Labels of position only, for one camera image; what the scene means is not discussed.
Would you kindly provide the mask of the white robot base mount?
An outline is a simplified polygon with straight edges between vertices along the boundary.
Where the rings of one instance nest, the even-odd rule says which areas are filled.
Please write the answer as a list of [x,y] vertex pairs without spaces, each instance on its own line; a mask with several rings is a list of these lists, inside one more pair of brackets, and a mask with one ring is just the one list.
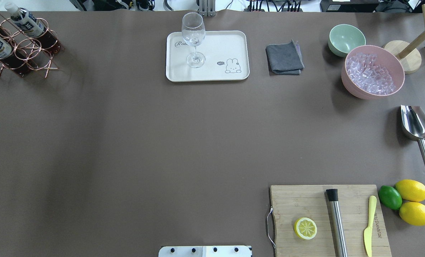
[[165,246],[159,250],[159,257],[252,257],[251,246]]

